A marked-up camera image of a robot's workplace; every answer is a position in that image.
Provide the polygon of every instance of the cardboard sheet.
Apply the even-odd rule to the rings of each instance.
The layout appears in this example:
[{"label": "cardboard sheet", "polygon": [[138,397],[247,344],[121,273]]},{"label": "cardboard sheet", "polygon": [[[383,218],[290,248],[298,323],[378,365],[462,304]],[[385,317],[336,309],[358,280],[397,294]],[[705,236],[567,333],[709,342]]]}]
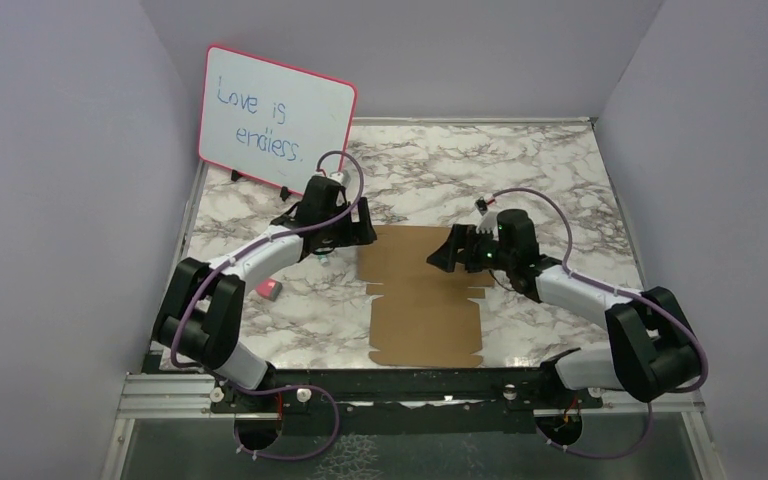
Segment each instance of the cardboard sheet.
[{"label": "cardboard sheet", "polygon": [[425,259],[449,235],[447,227],[376,225],[378,240],[358,252],[358,277],[372,301],[369,358],[380,365],[477,367],[482,357],[481,315],[470,299],[493,285],[462,265],[446,273]]}]

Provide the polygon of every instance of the screw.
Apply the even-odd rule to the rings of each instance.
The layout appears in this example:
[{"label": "screw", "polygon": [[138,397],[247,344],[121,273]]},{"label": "screw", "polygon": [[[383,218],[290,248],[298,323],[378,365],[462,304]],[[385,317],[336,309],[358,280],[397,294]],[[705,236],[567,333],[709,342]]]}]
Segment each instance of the screw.
[{"label": "screw", "polygon": [[213,403],[219,403],[225,398],[225,393],[221,388],[216,387],[210,391],[210,401]]},{"label": "screw", "polygon": [[296,399],[302,403],[307,403],[307,401],[310,400],[310,397],[312,396],[313,394],[310,393],[310,389],[300,388],[296,390]]},{"label": "screw", "polygon": [[502,396],[505,397],[505,400],[516,399],[516,387],[510,383],[505,385],[505,390],[502,391]]}]

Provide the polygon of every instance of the marble tabletop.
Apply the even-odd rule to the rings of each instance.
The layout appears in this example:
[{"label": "marble tabletop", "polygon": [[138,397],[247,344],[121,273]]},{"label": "marble tabletop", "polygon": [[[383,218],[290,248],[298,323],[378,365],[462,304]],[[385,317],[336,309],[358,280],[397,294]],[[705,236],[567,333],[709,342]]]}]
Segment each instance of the marble tabletop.
[{"label": "marble tabletop", "polygon": [[[572,223],[570,265],[617,285],[640,287],[592,128],[577,125],[353,126],[348,151],[366,176],[373,224],[477,223],[474,201],[511,186],[529,186],[558,202]],[[350,187],[349,198],[352,198]],[[210,167],[187,256],[208,261],[259,235],[289,206],[277,189]],[[566,246],[561,220],[542,200],[501,197],[498,208],[526,209],[543,253]],[[356,274],[356,250],[340,249],[324,265],[308,258],[274,275],[277,301],[249,295],[240,339],[279,368],[374,368],[368,353],[370,304]],[[506,282],[504,275],[500,280]],[[483,366],[535,366],[607,335],[566,311],[495,286],[481,307]],[[169,364],[164,351],[162,368]]]}]

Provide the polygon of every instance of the glass panel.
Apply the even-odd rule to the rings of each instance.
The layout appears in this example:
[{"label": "glass panel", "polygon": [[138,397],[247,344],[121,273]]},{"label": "glass panel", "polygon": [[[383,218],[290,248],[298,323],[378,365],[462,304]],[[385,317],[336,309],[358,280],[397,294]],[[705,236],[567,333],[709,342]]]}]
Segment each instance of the glass panel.
[{"label": "glass panel", "polygon": [[[638,438],[641,415],[586,416],[576,448],[615,452]],[[275,453],[303,453],[322,438],[284,437]],[[564,455],[537,435],[471,433],[340,437],[325,454],[303,462],[252,461],[237,455],[231,422],[138,420],[122,478],[432,479],[432,478],[699,478],[681,414],[655,417],[647,444],[621,460],[594,461]]]}]

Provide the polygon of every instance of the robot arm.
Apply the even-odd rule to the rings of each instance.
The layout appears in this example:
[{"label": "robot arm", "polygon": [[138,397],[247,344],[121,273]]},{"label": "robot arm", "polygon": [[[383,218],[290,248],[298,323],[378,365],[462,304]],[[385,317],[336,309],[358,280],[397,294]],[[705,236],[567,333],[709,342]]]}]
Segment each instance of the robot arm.
[{"label": "robot arm", "polygon": [[[502,270],[516,292],[569,310],[607,330],[610,347],[574,350],[547,362],[545,366],[555,370],[564,387],[625,390],[649,402],[700,374],[698,352],[670,321],[646,303],[621,294],[628,289],[597,288],[568,273],[560,260],[541,254],[534,223],[524,210],[487,212],[481,203],[476,202],[484,214],[482,222],[477,227],[454,225],[446,242],[427,261],[447,272],[454,271],[457,263],[467,272]],[[690,331],[669,290],[655,287],[630,293],[662,308]]]},{"label": "robot arm", "polygon": [[301,262],[311,253],[368,245],[376,239],[364,197],[357,204],[358,221],[346,215],[325,228],[305,228],[333,219],[349,208],[345,179],[342,173],[330,178],[315,175],[302,199],[251,242],[209,264],[192,258],[182,260],[172,275],[152,339],[171,348],[199,286],[213,270],[230,263],[215,275],[204,298],[199,299],[209,299],[209,305],[205,310],[193,310],[178,351],[243,388],[258,388],[271,367],[237,340],[246,295],[275,272]]}]

